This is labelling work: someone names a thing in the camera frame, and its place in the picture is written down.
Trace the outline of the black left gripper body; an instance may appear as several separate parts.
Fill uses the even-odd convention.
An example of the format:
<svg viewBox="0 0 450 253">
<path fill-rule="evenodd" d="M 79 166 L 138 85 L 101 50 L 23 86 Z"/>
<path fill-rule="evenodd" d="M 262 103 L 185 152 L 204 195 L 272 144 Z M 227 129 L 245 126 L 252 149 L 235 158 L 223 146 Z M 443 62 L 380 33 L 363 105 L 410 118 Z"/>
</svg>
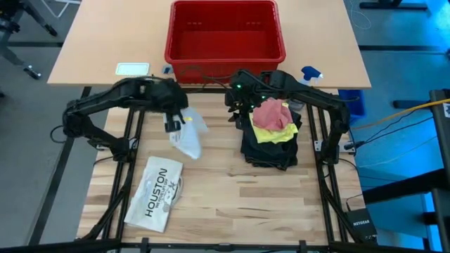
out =
<svg viewBox="0 0 450 253">
<path fill-rule="evenodd" d="M 151 111 L 179 115 L 186 109 L 188 97 L 186 92 L 173 79 L 156 82 L 150 88 Z"/>
</svg>

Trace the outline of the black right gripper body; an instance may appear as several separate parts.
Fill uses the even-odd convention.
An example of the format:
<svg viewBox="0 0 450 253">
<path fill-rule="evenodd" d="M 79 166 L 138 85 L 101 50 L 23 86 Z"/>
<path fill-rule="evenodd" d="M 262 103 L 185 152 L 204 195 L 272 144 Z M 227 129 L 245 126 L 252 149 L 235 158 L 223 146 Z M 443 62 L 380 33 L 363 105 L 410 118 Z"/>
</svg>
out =
<svg viewBox="0 0 450 253">
<path fill-rule="evenodd" d="M 231 78 L 230 88 L 225 93 L 228 112 L 252 112 L 273 94 L 269 87 L 270 71 L 259 76 L 248 70 L 239 70 Z"/>
</svg>

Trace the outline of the black t-shirt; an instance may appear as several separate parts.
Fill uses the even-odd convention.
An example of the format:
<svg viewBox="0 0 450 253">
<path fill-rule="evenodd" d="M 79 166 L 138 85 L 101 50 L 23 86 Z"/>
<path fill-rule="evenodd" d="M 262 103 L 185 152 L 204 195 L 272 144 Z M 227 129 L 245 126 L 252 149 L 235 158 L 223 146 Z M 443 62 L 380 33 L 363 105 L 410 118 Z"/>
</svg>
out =
<svg viewBox="0 0 450 253">
<path fill-rule="evenodd" d="M 260 129 L 253 125 L 250 113 L 250 127 L 243 129 L 244 140 L 255 149 L 287 151 L 297 145 L 297 135 L 302 126 L 302 116 L 291 112 L 293 123 L 280 131 Z"/>
</svg>

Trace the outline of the white garment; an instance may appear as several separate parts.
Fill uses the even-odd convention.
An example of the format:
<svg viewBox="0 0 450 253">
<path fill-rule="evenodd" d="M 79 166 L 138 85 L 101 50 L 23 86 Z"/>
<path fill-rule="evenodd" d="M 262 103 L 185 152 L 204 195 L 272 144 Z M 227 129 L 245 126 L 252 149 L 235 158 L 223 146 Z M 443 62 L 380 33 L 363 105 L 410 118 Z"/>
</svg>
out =
<svg viewBox="0 0 450 253">
<path fill-rule="evenodd" d="M 169 141 L 177 150 L 191 159 L 197 160 L 202 155 L 200 135 L 207 133 L 208 128 L 205 120 L 195 108 L 188 107 L 181 111 L 186 123 L 181 124 L 179 131 L 169 133 Z M 177 115 L 174 116 L 174 120 L 180 121 Z"/>
</svg>

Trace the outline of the pink garment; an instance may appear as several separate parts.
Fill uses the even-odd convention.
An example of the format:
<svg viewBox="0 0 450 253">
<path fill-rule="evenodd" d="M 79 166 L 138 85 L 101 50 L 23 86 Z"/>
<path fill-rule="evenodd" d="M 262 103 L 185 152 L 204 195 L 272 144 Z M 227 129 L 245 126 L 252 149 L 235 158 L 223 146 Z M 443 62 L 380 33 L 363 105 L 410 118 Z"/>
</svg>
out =
<svg viewBox="0 0 450 253">
<path fill-rule="evenodd" d="M 253 125 L 271 131 L 280 131 L 293 123 L 288 104 L 283 100 L 269 98 L 252 113 Z"/>
</svg>

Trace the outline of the yellow shirt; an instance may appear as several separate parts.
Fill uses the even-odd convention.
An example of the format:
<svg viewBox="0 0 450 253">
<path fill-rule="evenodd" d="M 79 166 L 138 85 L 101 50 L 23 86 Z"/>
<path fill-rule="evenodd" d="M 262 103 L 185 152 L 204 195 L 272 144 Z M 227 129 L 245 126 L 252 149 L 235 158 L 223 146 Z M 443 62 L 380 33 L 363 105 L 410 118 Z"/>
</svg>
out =
<svg viewBox="0 0 450 253">
<path fill-rule="evenodd" d="M 298 133 L 288 104 L 270 98 L 249 114 L 252 130 L 258 143 L 283 143 Z"/>
</svg>

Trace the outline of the dark denim jeans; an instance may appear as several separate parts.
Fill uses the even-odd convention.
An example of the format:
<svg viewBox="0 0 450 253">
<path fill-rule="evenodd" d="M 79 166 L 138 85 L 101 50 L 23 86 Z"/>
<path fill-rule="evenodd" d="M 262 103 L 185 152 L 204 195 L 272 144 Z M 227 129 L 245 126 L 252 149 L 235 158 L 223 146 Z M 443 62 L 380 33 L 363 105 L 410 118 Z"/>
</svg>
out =
<svg viewBox="0 0 450 253">
<path fill-rule="evenodd" d="M 256 143 L 242 140 L 240 152 L 245 161 L 254 167 L 273 167 L 286 171 L 297 165 L 298 144 L 296 141 L 282 143 Z"/>
</svg>

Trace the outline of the red plastic laundry basket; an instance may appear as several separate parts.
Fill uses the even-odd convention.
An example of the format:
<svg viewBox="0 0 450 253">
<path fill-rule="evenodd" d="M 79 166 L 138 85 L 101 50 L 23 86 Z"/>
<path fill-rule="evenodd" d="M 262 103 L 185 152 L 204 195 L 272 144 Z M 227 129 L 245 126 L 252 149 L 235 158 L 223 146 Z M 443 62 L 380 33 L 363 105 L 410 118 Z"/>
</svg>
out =
<svg viewBox="0 0 450 253">
<path fill-rule="evenodd" d="M 275 70 L 286 52 L 275 0 L 176 0 L 165 47 L 178 82 Z"/>
</svg>

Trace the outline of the white rectangular tray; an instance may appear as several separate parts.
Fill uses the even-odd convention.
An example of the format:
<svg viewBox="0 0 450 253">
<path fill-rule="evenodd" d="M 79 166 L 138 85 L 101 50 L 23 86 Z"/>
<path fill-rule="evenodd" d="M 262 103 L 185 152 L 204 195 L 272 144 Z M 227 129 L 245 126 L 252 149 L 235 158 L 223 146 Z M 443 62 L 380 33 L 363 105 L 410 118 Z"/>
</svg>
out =
<svg viewBox="0 0 450 253">
<path fill-rule="evenodd" d="M 118 63 L 115 74 L 119 76 L 146 76 L 149 63 Z"/>
</svg>

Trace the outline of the white Houston tote bag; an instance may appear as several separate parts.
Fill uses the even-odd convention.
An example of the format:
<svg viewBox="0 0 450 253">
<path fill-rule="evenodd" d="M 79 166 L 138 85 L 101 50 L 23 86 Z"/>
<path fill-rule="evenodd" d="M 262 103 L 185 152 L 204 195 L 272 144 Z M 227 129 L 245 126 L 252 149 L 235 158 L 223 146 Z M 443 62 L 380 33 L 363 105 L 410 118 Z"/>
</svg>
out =
<svg viewBox="0 0 450 253">
<path fill-rule="evenodd" d="M 130 226 L 164 232 L 172 203 L 181 191 L 182 169 L 183 164 L 175 160 L 149 157 L 124 222 Z"/>
</svg>

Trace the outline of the blue plastic bin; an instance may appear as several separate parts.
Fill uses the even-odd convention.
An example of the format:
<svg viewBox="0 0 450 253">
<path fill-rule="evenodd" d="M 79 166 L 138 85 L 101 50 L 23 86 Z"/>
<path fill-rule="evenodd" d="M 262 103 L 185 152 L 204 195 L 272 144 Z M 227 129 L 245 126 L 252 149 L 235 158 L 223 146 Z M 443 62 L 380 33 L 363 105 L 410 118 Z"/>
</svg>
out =
<svg viewBox="0 0 450 253">
<path fill-rule="evenodd" d="M 341 99 L 346 100 L 352 119 L 360 119 L 366 116 L 364 93 L 362 90 L 339 89 Z"/>
</svg>

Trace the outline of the long black floor bar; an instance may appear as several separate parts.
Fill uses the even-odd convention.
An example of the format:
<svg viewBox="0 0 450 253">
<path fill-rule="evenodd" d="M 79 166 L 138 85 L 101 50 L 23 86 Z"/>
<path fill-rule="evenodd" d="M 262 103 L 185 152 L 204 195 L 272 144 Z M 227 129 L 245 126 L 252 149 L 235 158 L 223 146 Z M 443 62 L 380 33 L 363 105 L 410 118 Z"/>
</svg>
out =
<svg viewBox="0 0 450 253">
<path fill-rule="evenodd" d="M 38 245 L 41 240 L 47 220 L 53 208 L 53 203 L 68 163 L 74 141 L 74 138 L 66 138 L 62 142 L 63 145 L 58 155 L 58 159 L 53 167 L 51 177 L 47 183 L 46 190 L 32 222 L 30 234 L 28 236 L 28 246 Z"/>
</svg>

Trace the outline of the black stand base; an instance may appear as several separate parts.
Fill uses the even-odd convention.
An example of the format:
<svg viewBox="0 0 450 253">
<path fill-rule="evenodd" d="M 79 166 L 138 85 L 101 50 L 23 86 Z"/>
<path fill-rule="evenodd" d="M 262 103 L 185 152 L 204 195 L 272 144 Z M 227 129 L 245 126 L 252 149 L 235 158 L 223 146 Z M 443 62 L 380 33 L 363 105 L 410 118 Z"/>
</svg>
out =
<svg viewBox="0 0 450 253">
<path fill-rule="evenodd" d="M 408 10 L 426 11 L 425 3 L 403 3 L 403 0 L 376 0 L 374 2 L 361 2 L 360 9 L 385 9 L 385 10 Z"/>
</svg>

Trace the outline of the black aluminium table frame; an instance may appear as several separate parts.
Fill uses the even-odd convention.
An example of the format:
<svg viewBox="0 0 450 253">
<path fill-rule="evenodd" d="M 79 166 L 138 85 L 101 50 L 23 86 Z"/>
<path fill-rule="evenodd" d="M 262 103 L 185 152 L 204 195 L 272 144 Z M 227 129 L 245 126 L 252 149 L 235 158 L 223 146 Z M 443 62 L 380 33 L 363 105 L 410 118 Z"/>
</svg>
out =
<svg viewBox="0 0 450 253">
<path fill-rule="evenodd" d="M 326 132 L 325 113 L 304 108 L 299 164 L 287 171 L 253 168 L 238 156 L 241 134 L 227 122 L 220 91 L 192 93 L 210 129 L 203 155 L 191 160 L 163 143 L 162 118 L 138 110 L 113 108 L 106 129 L 124 129 L 136 138 L 130 164 L 108 161 L 94 169 L 88 202 L 80 222 L 91 225 L 72 242 L 9 247 L 0 253 L 102 253 L 121 249 L 204 249 L 295 251 L 297 253 L 439 253 L 378 246 L 365 240 L 342 210 L 338 183 L 356 182 L 356 174 L 324 176 L 314 141 Z M 184 164 L 184 188 L 166 231 L 127 226 L 124 215 L 148 157 Z"/>
</svg>

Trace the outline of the black Netgear network switch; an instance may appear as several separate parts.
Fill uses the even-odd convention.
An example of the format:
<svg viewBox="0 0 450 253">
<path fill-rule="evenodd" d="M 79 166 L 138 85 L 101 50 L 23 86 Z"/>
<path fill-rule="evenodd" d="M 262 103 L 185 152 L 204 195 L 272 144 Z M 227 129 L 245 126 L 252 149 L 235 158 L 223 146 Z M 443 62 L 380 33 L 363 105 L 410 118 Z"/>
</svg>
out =
<svg viewBox="0 0 450 253">
<path fill-rule="evenodd" d="M 375 245 L 377 244 L 378 234 L 367 208 L 349 211 L 347 212 L 347 216 L 354 229 L 360 233 L 365 240 Z"/>
</svg>

